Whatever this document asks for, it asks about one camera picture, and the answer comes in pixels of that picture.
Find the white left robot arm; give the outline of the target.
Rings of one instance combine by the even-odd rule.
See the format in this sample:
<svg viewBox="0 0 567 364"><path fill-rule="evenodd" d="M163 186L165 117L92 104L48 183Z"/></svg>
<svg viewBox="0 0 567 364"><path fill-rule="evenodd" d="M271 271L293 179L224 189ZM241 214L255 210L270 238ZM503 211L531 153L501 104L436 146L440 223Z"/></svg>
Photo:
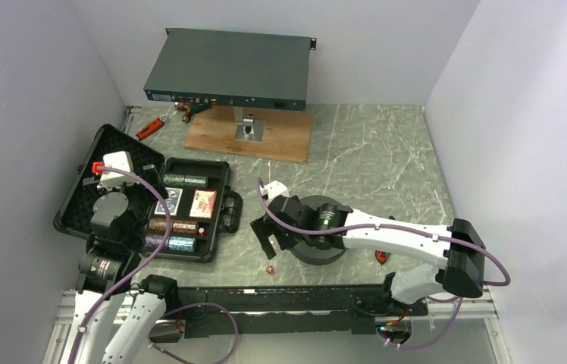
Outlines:
<svg viewBox="0 0 567 364"><path fill-rule="evenodd" d="M160 318L180 308L177 281L148 275L139 284L131 317L117 331L114 320L131 280L146 265L141 259L149 208L168 204L161 183L132 178L115 187L99 189L88 178L84 187L95 194L86 254L78 265L74 317L62 363L129 363Z"/></svg>

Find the black poker set case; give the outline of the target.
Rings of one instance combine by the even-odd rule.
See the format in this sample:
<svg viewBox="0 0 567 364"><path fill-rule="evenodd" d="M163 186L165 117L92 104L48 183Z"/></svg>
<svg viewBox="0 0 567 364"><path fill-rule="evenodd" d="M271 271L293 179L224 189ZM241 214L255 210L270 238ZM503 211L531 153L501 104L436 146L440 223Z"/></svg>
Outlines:
<svg viewBox="0 0 567 364"><path fill-rule="evenodd" d="M206 188L180 187L183 195L177 215L173 220L195 221L199 228L206 229L206 235L172 234L171 237L191 237L196 239L196 251L193 253L162 250L160 259L172 259L208 263L213 260L218 247L218 238L222 233L234 234L240 226L243 208L241 196L230 188L230 165L227 162L196 160L185 158L166 158L160 152L148 147L131 136L126 135L110 124L103 125L95 135L85 161L78 168L72 191L57 212L53 225L63 234L87 239L91 229L92 205L96 198L85 191L83 180L92 177L93 162L98 162L110 152L127 151L131 154L135 166L154 166L158 176L182 174L204 176L208 178ZM210 219L191 218L190 206L195 190L214 190L217 193L215 209Z"/></svg>

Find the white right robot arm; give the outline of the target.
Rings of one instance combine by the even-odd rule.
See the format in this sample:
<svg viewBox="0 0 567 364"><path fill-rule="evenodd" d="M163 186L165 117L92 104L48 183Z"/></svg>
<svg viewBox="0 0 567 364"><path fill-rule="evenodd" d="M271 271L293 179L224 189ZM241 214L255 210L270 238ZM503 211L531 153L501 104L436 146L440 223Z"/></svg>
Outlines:
<svg viewBox="0 0 567 364"><path fill-rule="evenodd" d="M273 237L281 250L305 246L341 254L372 249L421 262L385 278L380 305L390 315L436 293L466 299L483 294L485 245L470 221L413 224L370 215L327 196L277 196L261 203L265 213L250 226L268 259L276 255Z"/></svg>

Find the red Texas Holdem card box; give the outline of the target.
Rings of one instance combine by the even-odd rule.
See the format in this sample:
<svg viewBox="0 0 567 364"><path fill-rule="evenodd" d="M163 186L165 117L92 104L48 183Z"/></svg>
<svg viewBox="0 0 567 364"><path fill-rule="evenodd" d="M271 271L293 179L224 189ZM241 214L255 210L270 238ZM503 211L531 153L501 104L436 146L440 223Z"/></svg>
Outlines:
<svg viewBox="0 0 567 364"><path fill-rule="evenodd" d="M189 216L191 218L212 218L216 198L217 193L214 190L195 190Z"/></svg>

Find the blue playing card deck box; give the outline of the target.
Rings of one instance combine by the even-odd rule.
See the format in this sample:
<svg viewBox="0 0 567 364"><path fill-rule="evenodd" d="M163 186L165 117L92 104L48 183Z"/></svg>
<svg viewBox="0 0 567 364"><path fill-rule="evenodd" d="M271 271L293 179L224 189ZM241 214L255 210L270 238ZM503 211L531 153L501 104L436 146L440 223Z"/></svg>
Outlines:
<svg viewBox="0 0 567 364"><path fill-rule="evenodd" d="M168 208L165 209L160 202L157 202L153 214L154 215L169 214L171 216L176 216L177 211L179 209L180 200L183 195L183 190L180 188L167 187L166 191L168 192L168 197L165 198L164 201Z"/></svg>

